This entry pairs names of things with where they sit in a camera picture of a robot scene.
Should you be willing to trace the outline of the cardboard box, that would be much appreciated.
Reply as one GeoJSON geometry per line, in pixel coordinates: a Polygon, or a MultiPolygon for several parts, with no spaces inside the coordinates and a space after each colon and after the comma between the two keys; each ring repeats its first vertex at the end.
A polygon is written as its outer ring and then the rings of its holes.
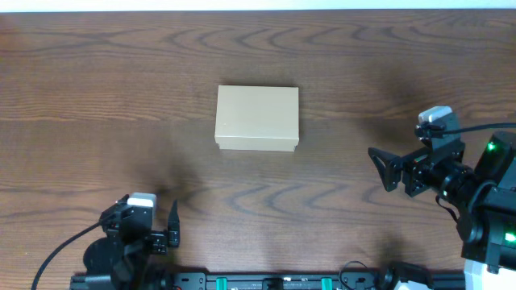
{"type": "Polygon", "coordinates": [[[299,88],[220,85],[214,140],[222,150],[294,151],[299,88]]]}

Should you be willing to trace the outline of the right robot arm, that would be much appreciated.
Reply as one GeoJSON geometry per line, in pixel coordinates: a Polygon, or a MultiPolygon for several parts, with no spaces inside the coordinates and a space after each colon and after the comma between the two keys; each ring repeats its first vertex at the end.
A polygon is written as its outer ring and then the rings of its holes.
{"type": "Polygon", "coordinates": [[[404,184],[414,197],[428,189],[438,201],[451,204],[448,212],[463,242],[462,256],[498,273],[515,269],[515,135],[497,131],[475,168],[463,164],[463,130],[430,128],[431,141],[405,156],[371,147],[386,191],[404,184]]]}

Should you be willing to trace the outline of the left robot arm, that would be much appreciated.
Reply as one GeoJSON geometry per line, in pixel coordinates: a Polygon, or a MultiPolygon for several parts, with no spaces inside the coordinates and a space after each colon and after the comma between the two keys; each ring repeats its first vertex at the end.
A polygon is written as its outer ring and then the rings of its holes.
{"type": "Polygon", "coordinates": [[[86,272],[71,277],[72,290],[178,289],[173,274],[149,263],[153,255],[166,255],[180,246],[178,204],[173,202],[167,228],[154,230],[156,196],[126,195],[102,212],[99,225],[104,238],[88,246],[86,272]]]}

